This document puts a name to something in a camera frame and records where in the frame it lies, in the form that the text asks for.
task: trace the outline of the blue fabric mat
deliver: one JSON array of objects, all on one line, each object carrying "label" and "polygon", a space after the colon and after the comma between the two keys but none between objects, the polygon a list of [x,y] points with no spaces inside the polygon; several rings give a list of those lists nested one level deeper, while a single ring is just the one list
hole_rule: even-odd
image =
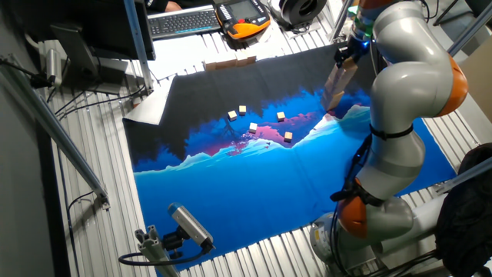
[{"label": "blue fabric mat", "polygon": [[[332,57],[330,49],[324,51],[326,56]],[[313,55],[311,61],[305,54],[289,56],[297,59],[295,68],[301,68],[295,69],[296,76],[301,75],[299,70],[303,68],[300,60],[307,59],[306,62],[315,64],[314,58],[319,55]],[[332,65],[319,66],[330,68]],[[275,68],[284,67],[276,64]],[[236,68],[223,74],[247,70]],[[321,76],[319,80],[304,80],[317,82],[316,85],[296,85],[279,97],[272,96],[274,92],[268,89],[269,95],[255,96],[262,98],[260,105],[247,105],[246,116],[229,122],[224,111],[237,110],[237,104],[227,103],[244,94],[220,88],[222,82],[218,82],[218,75],[214,74],[204,72],[176,79],[159,127],[125,122],[145,224],[155,225],[160,235],[173,232],[177,224],[168,215],[167,208],[172,202],[180,202],[214,236],[216,250],[195,262],[179,265],[178,269],[296,229],[325,212],[332,212],[334,203],[329,196],[340,190],[351,157],[370,132],[369,98],[364,92],[368,88],[360,85],[364,83],[363,78],[355,79],[354,90],[347,93],[330,114],[320,104],[324,83],[321,80],[326,78]],[[206,80],[213,80],[213,89],[202,85],[201,92],[195,91],[193,83],[206,84]],[[220,97],[213,98],[212,91],[218,92]],[[188,92],[202,93],[204,99],[197,100],[201,105],[187,106],[191,104],[184,99],[193,99]],[[213,112],[218,116],[211,115],[211,108],[203,108],[207,101],[217,107],[218,111]],[[177,138],[182,135],[179,125],[186,125],[187,118],[176,116],[180,111],[194,111],[196,115],[189,118],[198,117],[196,124],[184,128],[183,139]],[[285,122],[277,122],[277,112],[285,113]],[[258,123],[256,134],[248,133],[251,122]],[[169,130],[164,131],[165,125],[171,126]],[[455,176],[421,119],[414,122],[414,129],[426,145],[426,158],[417,180],[401,194]],[[283,142],[284,132],[294,134],[291,143]],[[200,249],[187,241],[181,251],[189,257]]]}]

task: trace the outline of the table surface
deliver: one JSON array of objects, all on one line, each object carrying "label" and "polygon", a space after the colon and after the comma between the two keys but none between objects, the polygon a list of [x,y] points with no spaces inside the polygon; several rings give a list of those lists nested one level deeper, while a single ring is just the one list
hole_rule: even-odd
[{"label": "table surface", "polygon": [[[329,5],[333,10],[339,10],[341,2],[333,0],[329,1]],[[258,59],[263,59],[329,45],[327,38],[331,33],[329,22],[333,21],[330,14],[330,10],[326,7],[317,17],[321,25],[318,30],[293,39],[289,39],[288,35],[272,21],[269,27],[270,36],[266,42],[244,45],[244,47],[260,51]],[[195,35],[189,39],[197,43],[195,47],[203,50],[202,53],[224,54],[234,51],[228,47],[218,33]],[[159,42],[155,44],[156,54],[159,57],[165,50],[158,46]],[[203,71],[202,60],[200,56],[190,58],[184,63],[185,67],[176,73],[187,75]],[[131,62],[130,69],[134,75],[141,74],[138,61]],[[167,93],[165,90],[169,88],[172,79],[173,77],[164,78],[160,81],[160,86],[155,83],[155,89],[161,89],[164,90],[161,93]],[[131,83],[126,88],[122,88],[121,94],[131,93],[128,89],[130,86]],[[56,94],[50,107],[58,111],[75,95],[77,93],[74,92]],[[116,98],[114,95],[85,92],[65,110],[114,98]],[[120,255],[138,251],[134,231],[145,230],[121,121],[130,111],[130,102],[113,101],[81,109],[61,120],[66,132],[103,182],[111,203],[111,208],[105,211],[97,206],[98,202],[95,201],[95,197],[90,195],[85,198],[86,200],[73,206],[69,216],[74,225],[76,261],[68,235],[68,215],[65,209],[62,209],[72,275],[77,275],[75,267],[77,262],[81,276],[156,276],[153,268],[130,267],[118,263]],[[458,169],[464,155],[480,143],[459,111],[440,118],[425,119],[424,122],[455,170]],[[90,192],[91,189],[65,155],[61,152],[60,155],[58,154],[56,144],[54,142],[52,144],[61,196],[60,202],[62,206],[66,206],[72,199]],[[432,191],[423,189],[404,195],[402,198],[411,207],[417,207],[432,199]],[[181,276],[326,276],[326,267],[314,255],[310,247],[309,228],[307,226],[276,235],[203,262],[181,272]],[[427,239],[426,242],[420,242],[420,244],[427,245],[433,243],[432,238]],[[361,268],[363,273],[376,269],[374,261],[370,261]]]}]

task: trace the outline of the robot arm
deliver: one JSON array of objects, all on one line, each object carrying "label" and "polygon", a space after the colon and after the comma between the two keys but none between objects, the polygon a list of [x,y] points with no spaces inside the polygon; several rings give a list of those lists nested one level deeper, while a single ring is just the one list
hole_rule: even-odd
[{"label": "robot arm", "polygon": [[[354,251],[402,238],[418,225],[410,206],[394,197],[418,177],[424,163],[424,143],[412,123],[419,117],[452,112],[468,91],[463,72],[431,34],[420,6],[414,2],[389,6],[391,3],[361,1],[352,43],[349,41],[335,57],[341,65],[338,67],[349,58],[357,61],[363,55],[357,45],[374,36],[377,48],[391,66],[376,77],[371,89],[372,134],[365,142],[367,161],[341,192],[332,195],[334,201],[339,201],[341,228],[328,230],[325,226],[321,230],[316,223],[313,227],[312,244],[325,261],[333,258],[331,243],[342,251]],[[318,221],[328,222],[326,218]]]}]

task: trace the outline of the small wooden block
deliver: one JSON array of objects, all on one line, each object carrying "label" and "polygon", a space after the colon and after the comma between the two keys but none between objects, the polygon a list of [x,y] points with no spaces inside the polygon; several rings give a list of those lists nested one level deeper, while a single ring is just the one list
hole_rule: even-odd
[{"label": "small wooden block", "polygon": [[252,63],[255,63],[256,62],[256,52],[253,51],[253,49],[248,49],[248,50],[243,50],[244,51],[244,54],[246,55],[246,57],[248,57],[248,64],[252,64]]},{"label": "small wooden block", "polygon": [[227,52],[220,55],[215,69],[235,67],[237,62],[236,55],[233,52]]},{"label": "small wooden block", "polygon": [[236,114],[236,111],[230,111],[228,112],[228,117],[229,117],[229,121],[234,121],[238,119],[238,114]]},{"label": "small wooden block", "polygon": [[284,112],[277,112],[277,120],[279,122],[283,122],[285,120],[285,114],[284,114]]},{"label": "small wooden block", "polygon": [[249,132],[256,134],[256,129],[258,128],[258,124],[256,123],[250,123],[249,124]]},{"label": "small wooden block", "polygon": [[344,94],[345,92],[340,92],[337,93],[336,95],[333,95],[330,105],[328,106],[328,111],[337,108],[338,104],[340,103],[341,97],[344,96]]},{"label": "small wooden block", "polygon": [[248,64],[248,57],[243,51],[236,51],[236,59],[238,60],[238,63],[236,64],[237,67],[239,66],[245,66]]},{"label": "small wooden block", "polygon": [[285,132],[284,142],[291,142],[291,141],[292,141],[292,133],[291,132]]},{"label": "small wooden block", "polygon": [[205,71],[212,71],[217,68],[217,54],[210,53],[203,61]]},{"label": "small wooden block", "polygon": [[246,115],[246,106],[239,106],[239,115]]}]

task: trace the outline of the black cable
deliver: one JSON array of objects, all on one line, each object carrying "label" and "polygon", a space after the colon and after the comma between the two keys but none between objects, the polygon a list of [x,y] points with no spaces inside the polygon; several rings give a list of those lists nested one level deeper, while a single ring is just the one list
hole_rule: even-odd
[{"label": "black cable", "polygon": [[143,254],[142,253],[130,253],[130,254],[126,254],[126,255],[119,257],[118,261],[124,265],[133,265],[133,266],[179,265],[179,264],[183,264],[186,262],[193,262],[194,260],[199,259],[200,257],[202,257],[205,254],[207,254],[207,252],[203,249],[203,250],[201,250],[201,252],[198,255],[193,256],[191,258],[187,258],[187,259],[179,259],[179,260],[174,260],[174,261],[163,261],[163,262],[134,262],[134,261],[128,261],[127,258],[139,257],[139,256],[143,256]]},{"label": "black cable", "polygon": [[439,0],[436,2],[436,13],[435,15],[432,15],[429,19],[435,18],[437,16],[437,13],[439,13]]},{"label": "black cable", "polygon": [[0,58],[0,65],[7,65],[7,66],[10,66],[12,68],[15,68],[15,69],[17,69],[17,70],[19,70],[21,72],[24,72],[25,74],[31,76],[32,78],[36,78],[37,80],[39,80],[41,82],[49,82],[47,79],[42,78],[39,75],[36,75],[36,74],[30,72],[29,70],[25,70],[25,69],[23,69],[21,67],[18,67],[17,65],[14,65],[13,63],[7,62],[6,59]]},{"label": "black cable", "polygon": [[425,19],[426,23],[429,23],[429,19],[431,18],[431,11],[429,9],[429,5],[425,0],[421,0],[422,4],[424,4],[425,8],[427,9],[427,18]]},{"label": "black cable", "polygon": [[73,205],[74,205],[74,204],[75,204],[75,203],[76,203],[79,199],[81,199],[81,198],[82,198],[82,197],[84,197],[84,196],[90,195],[90,194],[92,194],[93,192],[94,192],[94,191],[88,192],[88,193],[86,193],[86,194],[84,194],[84,195],[80,195],[79,197],[77,197],[76,199],[74,199],[74,201],[72,201],[72,202],[70,203],[70,205],[68,205],[67,211],[68,211],[68,212],[70,212],[70,208],[71,208],[71,207],[72,207],[72,206],[73,206]]},{"label": "black cable", "polygon": [[139,92],[141,92],[144,88],[145,88],[145,86],[143,85],[139,90],[137,90],[136,92],[131,93],[130,95],[126,95],[126,96],[122,96],[122,97],[117,97],[117,98],[114,98],[114,99],[104,100],[104,101],[100,101],[100,102],[96,102],[96,103],[92,103],[92,104],[88,104],[88,105],[83,105],[83,106],[80,106],[80,107],[77,107],[77,108],[73,108],[70,111],[68,111],[65,114],[63,114],[62,118],[66,117],[67,115],[70,115],[71,113],[73,113],[75,111],[78,111],[79,109],[82,109],[82,108],[87,108],[87,107],[91,107],[93,105],[99,105],[99,104],[104,104],[104,103],[108,103],[108,102],[113,102],[113,101],[116,101],[116,100],[122,100],[122,99],[125,99],[125,98],[130,98],[130,97],[138,94]]},{"label": "black cable", "polygon": [[[67,57],[67,59],[65,60],[65,65],[63,65],[63,69],[61,70],[61,77],[63,78],[63,75],[65,73],[65,70],[67,69],[67,65],[68,65],[68,60],[69,58]],[[49,101],[52,99],[52,97],[55,95],[55,92],[56,92],[56,87],[54,87],[52,89],[52,92],[49,93],[49,96],[48,96],[48,99],[46,100],[46,103],[49,103]]]},{"label": "black cable", "polygon": [[75,101],[80,95],[82,95],[85,91],[79,93],[77,96],[75,96],[72,100],[70,100],[67,104],[63,105],[58,111],[55,112],[55,115],[60,113],[64,108],[67,108],[68,105],[70,105],[73,101]]}]

